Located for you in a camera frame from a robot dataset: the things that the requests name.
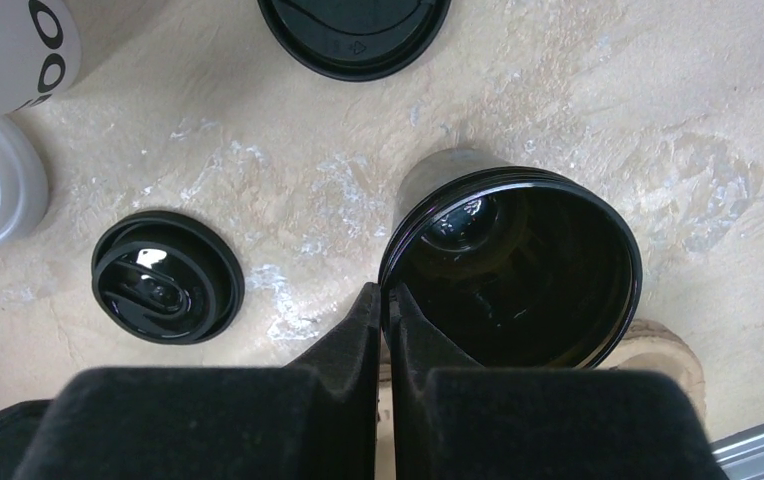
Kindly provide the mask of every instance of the white cup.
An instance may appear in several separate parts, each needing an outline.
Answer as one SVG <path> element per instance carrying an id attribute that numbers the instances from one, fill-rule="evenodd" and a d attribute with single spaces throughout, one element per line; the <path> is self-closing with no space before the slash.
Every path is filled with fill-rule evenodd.
<path id="1" fill-rule="evenodd" d="M 76 24 L 62 0 L 0 0 L 0 115 L 67 90 L 81 60 Z"/>

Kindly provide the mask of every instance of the plastic cup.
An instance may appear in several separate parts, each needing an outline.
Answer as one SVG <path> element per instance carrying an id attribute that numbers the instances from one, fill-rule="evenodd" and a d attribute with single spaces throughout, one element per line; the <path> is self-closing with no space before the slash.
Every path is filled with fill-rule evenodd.
<path id="1" fill-rule="evenodd" d="M 61 0 L 0 0 L 0 115 L 67 90 L 81 55 L 76 24 Z"/>
<path id="2" fill-rule="evenodd" d="M 475 150 L 420 162 L 379 281 L 489 367 L 592 367 L 620 341 L 641 257 L 620 215 L 556 173 Z"/>

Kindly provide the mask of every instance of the black lid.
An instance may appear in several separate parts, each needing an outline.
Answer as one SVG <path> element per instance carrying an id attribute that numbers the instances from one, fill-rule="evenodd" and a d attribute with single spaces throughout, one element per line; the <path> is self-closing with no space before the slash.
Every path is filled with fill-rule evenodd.
<path id="1" fill-rule="evenodd" d="M 112 320 L 155 343 L 189 345 L 223 332 L 244 299 L 244 276 L 226 243 L 202 223 L 143 212 L 99 240 L 93 294 Z"/>
<path id="2" fill-rule="evenodd" d="M 270 31 L 297 60 L 338 80 L 392 75 L 432 43 L 451 0 L 258 0 Z"/>

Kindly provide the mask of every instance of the worn table surface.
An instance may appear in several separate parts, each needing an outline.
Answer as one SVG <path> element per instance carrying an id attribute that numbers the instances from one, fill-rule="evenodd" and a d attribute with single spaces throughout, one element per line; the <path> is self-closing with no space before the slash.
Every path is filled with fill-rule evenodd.
<path id="1" fill-rule="evenodd" d="M 52 203 L 0 249 L 0 408 L 99 365 L 289 361 L 375 279 L 410 166 L 467 145 L 615 205 L 641 315 L 703 362 L 710 434 L 764 421 L 764 1 L 454 1 L 416 64 L 360 85 L 292 60 L 252 1 L 69 4 L 82 80 L 13 116 Z M 138 340 L 90 292 L 99 236 L 158 207 L 214 227 L 247 275 L 200 346 Z"/>

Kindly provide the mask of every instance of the paper cup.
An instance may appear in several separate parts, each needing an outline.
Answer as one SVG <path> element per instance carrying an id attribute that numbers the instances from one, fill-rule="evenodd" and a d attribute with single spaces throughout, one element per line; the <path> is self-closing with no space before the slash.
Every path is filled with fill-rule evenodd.
<path id="1" fill-rule="evenodd" d="M 0 0 L 0 115 L 67 90 L 82 56 L 61 0 Z"/>

